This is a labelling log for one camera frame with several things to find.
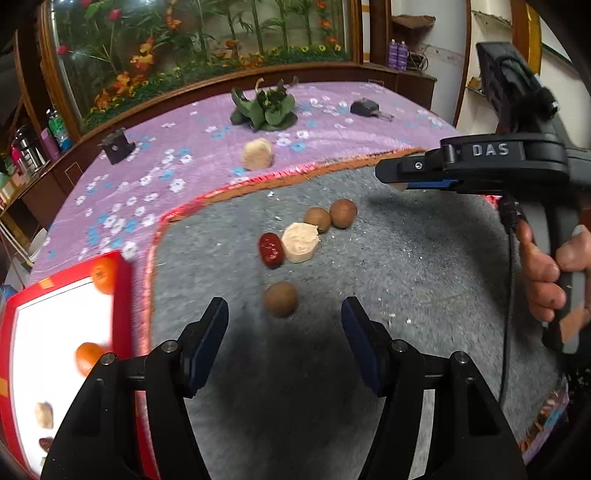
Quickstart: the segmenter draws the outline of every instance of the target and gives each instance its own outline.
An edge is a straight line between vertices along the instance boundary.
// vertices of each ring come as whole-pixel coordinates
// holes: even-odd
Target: gray mat
[[[207,386],[186,401],[213,480],[358,477],[383,401],[364,387],[340,325],[340,304],[349,295],[393,338],[419,351],[466,351],[497,395],[506,237],[483,199],[398,192],[379,183],[372,168],[268,193],[216,203],[175,223],[157,252],[152,345],[176,338],[214,296],[230,308]],[[310,261],[264,267],[257,251],[262,233],[281,236],[307,208],[328,208],[341,197],[359,207],[351,228],[323,234]],[[300,295],[288,319],[269,318],[262,308],[262,292],[279,280],[292,282]],[[516,437],[557,379],[540,337],[520,302],[504,408]],[[429,409],[426,402],[425,419]],[[426,421],[413,475],[424,469],[429,438]]]

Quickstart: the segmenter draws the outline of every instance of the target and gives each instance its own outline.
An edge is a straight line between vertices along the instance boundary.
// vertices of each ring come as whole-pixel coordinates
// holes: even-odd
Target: orange
[[[78,371],[88,377],[90,371],[95,366],[105,351],[96,343],[84,342],[76,349],[76,365]]]
[[[113,295],[115,292],[115,280],[117,263],[112,258],[99,258],[90,269],[92,283],[101,293]]]

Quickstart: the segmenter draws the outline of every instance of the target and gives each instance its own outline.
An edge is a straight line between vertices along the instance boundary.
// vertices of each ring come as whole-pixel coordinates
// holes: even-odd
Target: glass display case
[[[262,66],[346,61],[346,0],[51,0],[82,130],[162,93]]]

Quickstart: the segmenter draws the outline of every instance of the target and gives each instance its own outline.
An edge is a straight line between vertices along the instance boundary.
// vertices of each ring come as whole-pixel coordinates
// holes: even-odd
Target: purple tablecloth
[[[233,126],[229,94],[201,100],[127,130],[136,151],[112,166],[101,154],[62,206],[40,252],[30,283],[112,249],[135,263],[134,319],[141,308],[148,248],[163,213],[200,194],[265,172],[403,148],[435,148],[456,130],[431,112],[373,83],[326,82],[290,89],[297,123],[283,132]],[[392,122],[349,113],[362,97],[395,115]],[[241,167],[247,141],[275,144],[267,171]]]

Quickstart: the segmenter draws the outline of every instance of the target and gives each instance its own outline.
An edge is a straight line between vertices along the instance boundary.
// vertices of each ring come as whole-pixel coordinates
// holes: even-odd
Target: silver thermos
[[[35,131],[30,125],[23,125],[14,136],[14,144],[21,151],[31,171],[39,170],[47,163]]]

